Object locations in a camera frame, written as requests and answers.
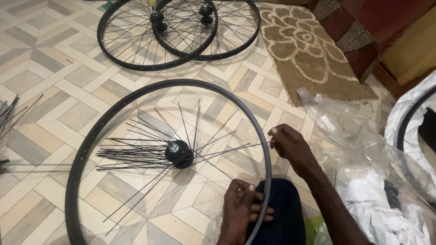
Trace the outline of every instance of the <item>dark pants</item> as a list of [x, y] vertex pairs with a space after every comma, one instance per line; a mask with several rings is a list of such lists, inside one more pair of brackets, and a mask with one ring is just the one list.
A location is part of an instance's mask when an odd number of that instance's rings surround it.
[[[256, 191], [262, 192], [265, 181], [259, 183]], [[306, 231], [300, 196], [295, 186], [286, 179], [271, 180], [271, 195], [268, 206], [274, 208], [274, 220], [263, 222], [252, 245], [306, 245]], [[247, 228], [247, 238], [255, 223]]]

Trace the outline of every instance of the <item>person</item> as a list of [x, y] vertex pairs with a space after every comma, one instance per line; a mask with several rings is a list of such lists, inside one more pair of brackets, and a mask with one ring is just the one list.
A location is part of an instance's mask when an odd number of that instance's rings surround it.
[[[313, 156], [303, 136], [286, 124], [272, 128], [270, 147], [286, 158], [309, 186], [326, 222], [333, 245], [368, 245], [339, 195]], [[259, 216], [265, 181], [256, 188], [233, 179], [224, 195], [224, 213], [217, 245], [243, 245]], [[286, 179], [272, 179], [263, 223], [252, 245], [305, 245], [306, 234], [300, 197]]]

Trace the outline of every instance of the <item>plastic bag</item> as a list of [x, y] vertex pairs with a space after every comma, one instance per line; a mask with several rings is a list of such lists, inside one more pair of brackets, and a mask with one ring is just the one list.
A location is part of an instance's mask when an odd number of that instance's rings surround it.
[[[417, 190], [422, 196], [431, 188], [431, 177], [408, 155], [388, 145], [359, 116], [358, 105], [321, 94], [312, 96], [304, 88], [297, 92], [315, 125], [337, 146], [324, 149], [311, 144], [311, 149], [367, 238], [383, 245], [429, 245], [407, 171], [419, 180]], [[325, 230], [320, 230], [315, 241], [317, 245], [331, 243]]]
[[203, 245], [216, 245], [218, 243], [219, 235], [221, 234], [221, 223], [222, 223], [221, 211], [214, 219], [212, 219], [203, 237]]
[[[397, 145], [398, 131], [406, 113], [412, 106], [414, 106], [416, 101], [423, 94], [427, 93], [434, 86], [436, 86], [436, 71], [428, 75], [422, 82], [420, 82], [410, 91], [403, 94], [403, 96], [401, 96], [401, 98], [397, 101], [395, 106], [392, 108], [391, 113], [389, 114], [388, 123], [385, 130], [385, 137], [390, 145]], [[424, 120], [424, 114], [426, 113], [426, 108], [429, 107], [431, 103], [436, 103], [436, 94], [428, 98], [413, 114], [409, 124], [407, 125], [404, 135], [404, 151], [411, 158], [415, 159], [415, 161], [419, 164], [420, 169], [425, 171], [427, 174], [427, 183], [420, 184], [418, 181], [414, 181], [413, 185], [417, 184], [418, 188], [420, 189], [425, 188], [423, 195], [427, 196], [426, 200], [435, 201], [436, 171], [425, 158], [418, 143], [418, 127], [422, 124]]]

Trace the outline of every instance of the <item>doormat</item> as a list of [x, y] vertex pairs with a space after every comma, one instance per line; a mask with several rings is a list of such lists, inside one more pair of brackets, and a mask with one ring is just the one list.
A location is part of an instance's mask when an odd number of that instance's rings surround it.
[[307, 8], [259, 11], [263, 41], [292, 104], [302, 106], [296, 92], [300, 87], [343, 101], [378, 99], [368, 84], [358, 81], [343, 52]]

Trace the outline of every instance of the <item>black hub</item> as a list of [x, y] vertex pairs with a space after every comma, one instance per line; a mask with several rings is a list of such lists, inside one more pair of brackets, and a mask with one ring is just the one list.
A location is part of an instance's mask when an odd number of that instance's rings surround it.
[[150, 22], [159, 33], [166, 31], [168, 28], [167, 24], [162, 23], [163, 20], [164, 15], [161, 12], [154, 11], [153, 8], [153, 13], [150, 14]]
[[201, 6], [200, 11], [198, 12], [203, 17], [200, 19], [200, 22], [205, 25], [209, 26], [213, 22], [213, 18], [211, 17], [211, 14], [214, 12], [214, 8], [210, 5], [205, 4], [204, 6]]
[[194, 160], [194, 153], [188, 144], [182, 140], [175, 140], [168, 143], [165, 150], [165, 157], [178, 169], [187, 168]]

